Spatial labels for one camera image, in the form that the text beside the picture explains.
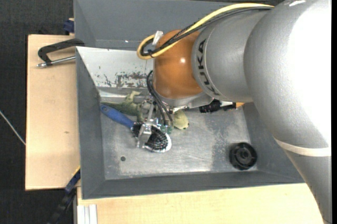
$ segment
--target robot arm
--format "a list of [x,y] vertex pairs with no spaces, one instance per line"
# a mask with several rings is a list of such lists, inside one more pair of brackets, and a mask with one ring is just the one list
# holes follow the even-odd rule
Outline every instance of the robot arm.
[[170,107],[253,101],[326,223],[332,223],[331,9],[332,0],[286,0],[219,19],[185,38],[184,48],[150,55],[154,88]]

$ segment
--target white wire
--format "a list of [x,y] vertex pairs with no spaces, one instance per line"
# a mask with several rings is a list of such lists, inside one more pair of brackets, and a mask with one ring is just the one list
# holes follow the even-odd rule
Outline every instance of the white wire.
[[20,136],[20,134],[16,131],[16,129],[13,127],[13,125],[9,122],[9,120],[7,119],[7,117],[5,117],[5,115],[2,113],[2,111],[0,110],[0,114],[2,115],[2,117],[6,120],[6,122],[9,124],[9,126],[12,128],[13,132],[17,135],[17,137],[20,139],[20,141],[26,145],[26,142],[22,139],[22,137]]

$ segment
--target yellow cable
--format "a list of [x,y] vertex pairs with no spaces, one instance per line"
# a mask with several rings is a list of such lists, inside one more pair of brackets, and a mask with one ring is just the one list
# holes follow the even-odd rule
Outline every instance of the yellow cable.
[[[182,34],[184,33],[187,33],[199,26],[201,26],[202,24],[204,24],[205,22],[209,21],[211,18],[221,14],[221,13],[224,13],[224,12],[228,12],[228,11],[231,11],[233,9],[239,9],[239,8],[249,8],[249,7],[261,7],[261,6],[264,6],[264,7],[273,7],[272,5],[266,5],[266,4],[259,4],[259,3],[238,3],[238,4],[232,4],[232,5],[229,5],[229,6],[226,6],[226,7],[223,7],[223,8],[220,8],[212,13],[210,13],[209,15],[206,15],[204,18],[202,18],[201,20],[199,20],[197,23],[195,23],[193,26],[191,26],[190,28],[188,28],[186,31],[184,31]],[[176,45],[179,41],[177,42],[174,42],[172,44],[170,44],[169,46],[159,50],[158,52],[156,53],[153,53],[152,55],[146,55],[146,56],[143,56],[141,55],[141,51],[143,49],[143,46],[146,42],[148,42],[149,40],[153,39],[154,38],[154,35],[151,35],[149,37],[147,37],[146,39],[144,39],[138,49],[137,49],[137,56],[141,59],[151,59],[151,58],[155,58],[161,54],[163,54],[164,52],[166,52],[167,50],[169,50],[170,48],[172,48],[174,45]]]

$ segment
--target wooden table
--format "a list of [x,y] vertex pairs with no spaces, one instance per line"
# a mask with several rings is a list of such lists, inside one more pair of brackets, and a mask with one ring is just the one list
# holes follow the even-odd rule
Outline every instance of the wooden table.
[[[29,35],[26,190],[64,188],[80,164],[75,62],[40,69],[40,47],[73,36]],[[74,54],[74,49],[51,58]],[[97,205],[99,224],[322,223],[306,184],[83,200]]]

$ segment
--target clamp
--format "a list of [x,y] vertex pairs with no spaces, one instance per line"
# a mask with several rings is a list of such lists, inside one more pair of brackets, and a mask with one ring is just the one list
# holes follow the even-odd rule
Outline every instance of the clamp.
[[47,66],[51,66],[51,65],[54,65],[54,64],[57,64],[57,63],[62,63],[62,62],[66,62],[68,60],[75,59],[76,58],[75,56],[71,56],[71,57],[61,58],[61,59],[57,59],[57,60],[51,60],[47,55],[48,53],[58,51],[58,50],[61,50],[61,49],[65,49],[65,48],[69,48],[69,47],[72,47],[72,46],[84,46],[84,43],[79,39],[71,39],[71,40],[67,40],[67,41],[64,41],[64,42],[60,42],[60,43],[56,43],[56,44],[41,47],[39,49],[39,51],[37,52],[37,54],[44,62],[39,63],[36,66],[37,67],[47,67]]

